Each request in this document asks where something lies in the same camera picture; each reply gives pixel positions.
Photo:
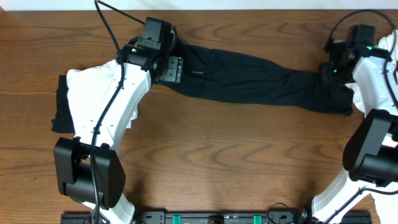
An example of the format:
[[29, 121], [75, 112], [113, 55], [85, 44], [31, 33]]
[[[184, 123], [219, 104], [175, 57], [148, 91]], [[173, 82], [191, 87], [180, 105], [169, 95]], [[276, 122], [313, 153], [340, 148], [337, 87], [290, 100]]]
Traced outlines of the black leggings with red waistband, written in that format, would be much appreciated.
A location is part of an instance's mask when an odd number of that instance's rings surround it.
[[172, 55], [183, 59], [179, 83], [162, 85], [194, 98], [227, 103], [296, 106], [351, 115], [353, 91], [318, 72], [285, 68], [268, 59], [188, 45], [178, 40]]

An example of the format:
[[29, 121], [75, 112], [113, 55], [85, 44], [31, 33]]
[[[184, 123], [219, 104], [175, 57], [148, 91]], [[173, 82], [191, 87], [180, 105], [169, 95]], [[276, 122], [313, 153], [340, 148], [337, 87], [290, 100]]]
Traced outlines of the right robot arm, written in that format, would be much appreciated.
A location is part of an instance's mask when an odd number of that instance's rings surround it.
[[381, 219], [392, 223], [389, 211], [397, 208], [397, 77], [393, 49], [374, 45], [373, 26], [350, 28], [345, 41], [328, 39], [328, 73], [354, 86], [363, 103], [364, 119], [343, 151], [343, 169], [334, 181], [314, 196], [307, 223], [342, 223], [344, 215], [371, 194]]

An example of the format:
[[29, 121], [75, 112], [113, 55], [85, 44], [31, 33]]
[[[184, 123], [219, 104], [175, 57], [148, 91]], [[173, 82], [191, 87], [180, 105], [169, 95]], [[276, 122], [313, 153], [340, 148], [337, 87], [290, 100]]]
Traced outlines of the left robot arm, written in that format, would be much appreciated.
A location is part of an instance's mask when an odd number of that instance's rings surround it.
[[139, 114], [139, 103], [157, 81], [178, 83], [183, 60], [171, 52], [175, 27], [148, 17], [140, 37], [100, 67], [70, 70], [58, 79], [57, 112], [72, 121], [74, 137], [54, 147], [60, 194], [91, 209], [69, 223], [131, 223], [134, 205], [124, 196], [126, 175], [119, 148]]

